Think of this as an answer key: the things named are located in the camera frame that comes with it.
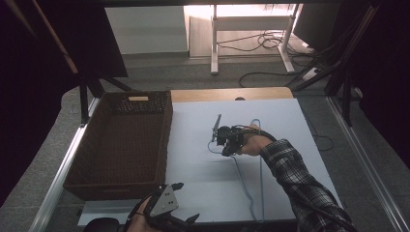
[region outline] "wooden board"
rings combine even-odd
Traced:
[[[243,88],[243,89],[201,89],[171,90],[173,102],[213,102],[245,100],[293,99],[286,87]]]

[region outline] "aluminum rail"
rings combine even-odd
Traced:
[[[90,116],[94,112],[94,109],[97,106],[98,102],[98,99],[93,99],[91,101],[89,106]],[[61,193],[63,192],[63,184],[72,165],[73,155],[75,154],[78,144],[81,141],[86,129],[87,126],[83,128],[80,127],[75,133],[69,150],[67,151],[63,161],[61,162],[60,168],[58,169],[57,174],[55,175],[54,180],[51,183],[47,194],[45,195],[40,209],[37,211],[36,217],[34,218],[33,223],[30,226],[29,232],[43,232],[47,228],[58,200],[60,199]]]
[[[369,180],[371,186],[373,187],[374,192],[379,198],[389,220],[392,223],[392,226],[395,228],[396,232],[409,232],[409,227],[405,219],[403,218],[402,212],[398,208],[395,200],[390,193],[390,191],[384,185],[382,179],[377,173],[374,165],[372,164],[370,158],[367,155],[366,149],[362,145],[360,139],[356,135],[352,127],[348,127],[343,117],[341,115],[341,108],[337,102],[336,97],[327,98],[331,109],[335,113],[338,123],[342,128],[350,146],[352,147],[356,158],[359,161],[362,169],[364,170],[367,179]]]

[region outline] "brown wicker basket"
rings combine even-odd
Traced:
[[[172,113],[169,91],[104,94],[64,188],[83,200],[148,195],[165,181]]]

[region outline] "human hand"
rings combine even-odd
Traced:
[[[244,130],[260,130],[260,128],[255,125],[251,124],[248,127],[245,127]],[[266,147],[267,145],[271,144],[273,141],[265,136],[258,135],[256,133],[245,133],[244,134],[244,146],[239,149],[236,154],[248,154],[251,156],[257,156],[260,153],[262,148]]]
[[[144,209],[150,199],[151,197],[146,199],[136,211],[136,214],[132,217],[132,222],[127,232],[161,232],[160,230],[151,228],[145,219]]]

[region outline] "gray carpet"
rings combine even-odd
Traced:
[[[251,72],[284,73],[278,57],[223,60],[220,74],[210,75],[208,61],[188,61],[173,59],[172,66],[152,59],[146,66],[134,66],[133,59],[125,60],[130,78],[121,80],[138,90],[238,88],[239,77]],[[247,87],[283,86],[291,77],[272,75],[252,75],[243,84]],[[306,90],[295,93],[301,108],[306,113],[312,134],[328,136],[317,138],[316,143],[337,193],[359,231],[394,231],[379,199],[376,197],[363,169],[344,137],[337,120],[324,95],[326,80],[320,81]],[[107,91],[118,91],[116,87],[103,83]],[[410,218],[409,170],[400,163],[389,145],[377,133],[361,112],[357,103],[352,105],[352,120],[366,148],[374,155],[372,160],[388,188],[395,196],[397,204],[407,218]],[[80,124],[79,93],[77,89],[68,92],[62,99],[62,110],[48,138],[36,158],[21,178],[14,191],[0,209],[1,231],[27,231],[36,215],[44,196],[66,155],[75,131]],[[82,231],[77,227],[78,213],[84,202],[63,191],[57,208],[46,231]]]

